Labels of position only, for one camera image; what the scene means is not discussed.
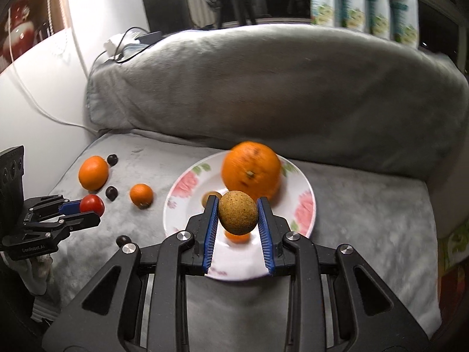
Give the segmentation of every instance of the pink flower pattern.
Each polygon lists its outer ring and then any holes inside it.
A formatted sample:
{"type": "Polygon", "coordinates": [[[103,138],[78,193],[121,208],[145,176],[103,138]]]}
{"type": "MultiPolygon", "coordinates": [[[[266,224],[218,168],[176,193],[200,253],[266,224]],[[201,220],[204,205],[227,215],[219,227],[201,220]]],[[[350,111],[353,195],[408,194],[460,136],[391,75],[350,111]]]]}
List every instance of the pink flower pattern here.
{"type": "Polygon", "coordinates": [[[196,174],[192,171],[187,172],[182,179],[179,180],[177,185],[173,189],[173,196],[187,198],[191,197],[192,190],[198,184],[199,180],[196,174]]]}
{"type": "Polygon", "coordinates": [[[295,219],[299,225],[299,233],[305,235],[313,219],[313,195],[308,190],[299,197],[300,203],[295,209],[295,219]]]}
{"type": "Polygon", "coordinates": [[[216,268],[214,267],[211,267],[210,268],[210,272],[211,273],[215,273],[215,274],[218,274],[218,275],[223,275],[223,276],[227,276],[228,274],[226,273],[226,271],[218,271],[216,268]]]}

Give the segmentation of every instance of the floral plate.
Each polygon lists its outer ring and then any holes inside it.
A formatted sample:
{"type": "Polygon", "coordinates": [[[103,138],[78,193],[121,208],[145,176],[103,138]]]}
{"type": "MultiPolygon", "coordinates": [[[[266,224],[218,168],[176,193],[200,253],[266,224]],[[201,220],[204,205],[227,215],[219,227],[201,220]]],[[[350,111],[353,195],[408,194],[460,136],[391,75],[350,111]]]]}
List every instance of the floral plate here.
{"type": "MultiPolygon", "coordinates": [[[[186,228],[190,217],[203,212],[202,196],[211,190],[227,192],[220,171],[228,151],[204,158],[185,171],[170,189],[163,209],[166,236],[186,228]]],[[[282,163],[281,188],[271,200],[275,215],[285,218],[292,230],[311,235],[316,220],[316,200],[305,175],[290,161],[282,163]]],[[[207,276],[222,281],[243,281],[267,275],[257,227],[248,243],[229,241],[218,225],[212,266],[207,276]]]]}

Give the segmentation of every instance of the window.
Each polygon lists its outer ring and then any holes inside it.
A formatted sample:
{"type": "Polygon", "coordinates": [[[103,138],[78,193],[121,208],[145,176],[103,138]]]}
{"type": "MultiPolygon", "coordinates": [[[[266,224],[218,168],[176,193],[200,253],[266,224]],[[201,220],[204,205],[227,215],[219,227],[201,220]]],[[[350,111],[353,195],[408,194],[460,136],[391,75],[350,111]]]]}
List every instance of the window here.
{"type": "MultiPolygon", "coordinates": [[[[467,38],[467,42],[466,42],[466,43],[469,43],[469,33],[466,34],[466,38],[467,38]]],[[[468,69],[469,69],[469,49],[467,50],[466,54],[467,54],[467,56],[466,56],[466,65],[465,65],[465,67],[464,67],[464,73],[465,73],[466,75],[469,75],[469,70],[468,70],[468,69]]]]}
{"type": "Polygon", "coordinates": [[[419,1],[420,46],[432,53],[443,53],[457,64],[459,26],[439,11],[419,1]]]}
{"type": "MultiPolygon", "coordinates": [[[[258,23],[310,22],[310,0],[249,0],[258,23]]],[[[152,31],[163,34],[217,25],[216,0],[144,0],[152,31]]],[[[223,27],[237,26],[231,0],[222,0],[223,27]]],[[[468,23],[455,0],[419,0],[420,46],[443,53],[464,70],[468,23]]]]}
{"type": "Polygon", "coordinates": [[[187,0],[144,0],[152,32],[170,34],[192,27],[187,0]]]}

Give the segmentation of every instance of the metal screw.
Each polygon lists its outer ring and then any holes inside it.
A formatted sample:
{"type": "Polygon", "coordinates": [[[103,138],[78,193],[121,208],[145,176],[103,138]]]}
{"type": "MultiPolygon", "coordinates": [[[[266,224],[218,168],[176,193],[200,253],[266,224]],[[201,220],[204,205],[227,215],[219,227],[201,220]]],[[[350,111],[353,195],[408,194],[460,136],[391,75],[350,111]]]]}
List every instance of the metal screw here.
{"type": "Polygon", "coordinates": [[[122,246],[122,251],[126,254],[132,254],[135,250],[137,250],[137,247],[133,243],[126,243],[122,246]]]}
{"type": "Polygon", "coordinates": [[[289,241],[298,241],[300,239],[300,234],[295,231],[289,231],[287,233],[287,239],[289,241]]]}
{"type": "Polygon", "coordinates": [[[192,237],[192,234],[190,234],[188,231],[185,231],[185,230],[180,231],[177,234],[177,239],[179,239],[180,241],[187,241],[191,237],[192,237]]]}
{"type": "Polygon", "coordinates": [[[345,254],[345,255],[348,255],[348,254],[352,254],[353,253],[353,247],[350,246],[350,245],[347,245],[346,243],[344,243],[343,245],[341,245],[339,247],[339,250],[341,251],[342,254],[345,254]]]}

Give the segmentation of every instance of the green leaf pattern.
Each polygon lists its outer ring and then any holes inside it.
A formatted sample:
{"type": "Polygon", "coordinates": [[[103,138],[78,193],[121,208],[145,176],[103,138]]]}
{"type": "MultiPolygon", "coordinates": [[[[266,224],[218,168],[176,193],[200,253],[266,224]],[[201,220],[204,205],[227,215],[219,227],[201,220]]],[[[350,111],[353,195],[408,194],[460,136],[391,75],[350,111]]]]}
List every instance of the green leaf pattern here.
{"type": "Polygon", "coordinates": [[[469,244],[469,221],[454,231],[451,240],[456,244],[453,253],[463,253],[466,250],[469,244]]]}
{"type": "Polygon", "coordinates": [[[199,165],[196,165],[195,167],[193,167],[192,171],[197,175],[197,176],[200,176],[200,174],[202,173],[202,170],[204,170],[205,172],[209,172],[212,170],[212,167],[210,167],[210,165],[208,165],[207,163],[202,163],[202,164],[199,164],[199,165]]]}
{"type": "Polygon", "coordinates": [[[298,173],[298,170],[292,163],[290,163],[289,161],[286,161],[282,163],[282,175],[287,177],[287,172],[298,173]]]}
{"type": "Polygon", "coordinates": [[[293,220],[292,222],[290,222],[290,229],[293,230],[293,231],[298,231],[300,227],[298,226],[298,224],[295,222],[295,220],[293,220]]]}
{"type": "Polygon", "coordinates": [[[199,167],[198,165],[196,165],[196,166],[192,169],[192,171],[193,171],[197,176],[199,176],[200,173],[202,172],[202,169],[200,169],[200,167],[199,167]]]}

